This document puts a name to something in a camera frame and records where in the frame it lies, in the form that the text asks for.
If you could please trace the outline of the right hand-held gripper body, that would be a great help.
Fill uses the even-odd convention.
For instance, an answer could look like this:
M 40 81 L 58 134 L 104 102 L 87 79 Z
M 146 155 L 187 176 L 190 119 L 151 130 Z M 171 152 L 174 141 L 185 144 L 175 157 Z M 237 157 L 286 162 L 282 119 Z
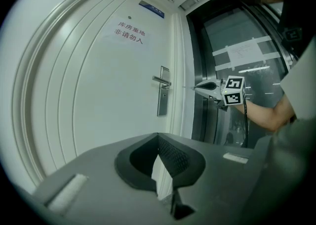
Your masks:
M 221 80 L 220 85 L 215 89 L 209 98 L 216 102 L 216 106 L 227 111 L 229 106 L 243 105 L 245 102 L 245 78 L 242 76 L 228 76 Z

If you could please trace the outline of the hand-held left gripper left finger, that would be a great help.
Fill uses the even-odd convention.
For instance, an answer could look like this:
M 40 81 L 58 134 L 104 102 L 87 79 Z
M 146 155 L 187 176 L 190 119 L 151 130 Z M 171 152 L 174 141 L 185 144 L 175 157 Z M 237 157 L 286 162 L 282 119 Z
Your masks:
M 130 154 L 158 134 L 141 135 L 89 150 L 48 176 L 33 194 L 40 214 L 57 225 L 171 225 L 152 179 L 158 148 Z

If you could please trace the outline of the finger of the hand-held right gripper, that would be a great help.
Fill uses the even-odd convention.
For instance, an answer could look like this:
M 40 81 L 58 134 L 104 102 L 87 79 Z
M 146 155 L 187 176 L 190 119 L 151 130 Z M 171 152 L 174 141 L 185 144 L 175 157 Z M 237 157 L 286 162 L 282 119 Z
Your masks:
M 219 90 L 208 90 L 203 88 L 195 88 L 195 92 L 206 98 L 219 98 Z
M 200 89 L 206 89 L 206 90 L 214 90 L 217 87 L 221 87 L 222 80 L 219 79 L 210 79 L 210 80 L 204 80 L 197 85 L 195 85 L 195 88 Z

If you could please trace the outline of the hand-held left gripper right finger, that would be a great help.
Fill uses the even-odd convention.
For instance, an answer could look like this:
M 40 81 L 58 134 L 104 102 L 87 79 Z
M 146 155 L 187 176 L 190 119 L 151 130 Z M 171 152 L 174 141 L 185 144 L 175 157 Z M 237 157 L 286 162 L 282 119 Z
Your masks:
M 248 225 L 253 192 L 263 170 L 268 140 L 253 149 L 221 146 L 158 134 L 158 150 L 172 176 L 170 214 L 160 225 Z

